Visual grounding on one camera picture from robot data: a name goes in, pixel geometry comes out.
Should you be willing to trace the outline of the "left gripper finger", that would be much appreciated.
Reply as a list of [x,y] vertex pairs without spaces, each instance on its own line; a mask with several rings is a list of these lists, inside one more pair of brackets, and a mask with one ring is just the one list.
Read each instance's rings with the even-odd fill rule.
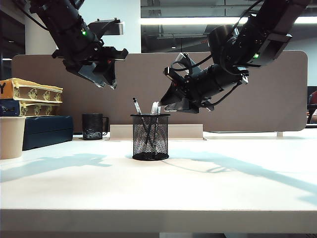
[[114,60],[108,60],[105,64],[105,71],[104,71],[104,77],[106,80],[106,84],[112,89],[116,88],[116,77],[115,77],[114,64],[115,64]]
[[93,82],[97,87],[105,87],[106,83],[103,80],[103,77],[94,73],[96,66],[97,65],[95,62],[93,62],[91,65],[83,65],[78,73],[83,78]]

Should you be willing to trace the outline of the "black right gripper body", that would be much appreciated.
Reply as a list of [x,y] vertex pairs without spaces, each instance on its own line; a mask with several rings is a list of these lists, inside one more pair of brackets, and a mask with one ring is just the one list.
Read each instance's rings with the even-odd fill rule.
[[215,94],[215,77],[210,75],[189,75],[182,77],[177,75],[173,84],[182,87],[186,91],[185,99],[200,108],[208,111],[214,110],[214,103],[210,99]]

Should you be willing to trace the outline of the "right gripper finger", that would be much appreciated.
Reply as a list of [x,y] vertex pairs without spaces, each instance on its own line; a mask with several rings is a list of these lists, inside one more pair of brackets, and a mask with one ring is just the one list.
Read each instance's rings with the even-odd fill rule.
[[171,84],[167,92],[163,95],[159,101],[160,106],[167,106],[170,104],[180,104],[181,106],[187,106],[188,100],[185,99],[186,91],[175,84]]
[[164,110],[166,112],[199,113],[199,107],[192,104],[188,99],[182,99],[180,102],[167,105]]

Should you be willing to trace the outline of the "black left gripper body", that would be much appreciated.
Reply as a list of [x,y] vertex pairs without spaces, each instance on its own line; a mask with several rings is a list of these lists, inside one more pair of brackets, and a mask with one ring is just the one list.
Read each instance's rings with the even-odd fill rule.
[[79,72],[82,66],[92,63],[110,63],[125,60],[128,50],[119,51],[115,47],[103,47],[99,41],[63,41],[63,63],[69,72]]

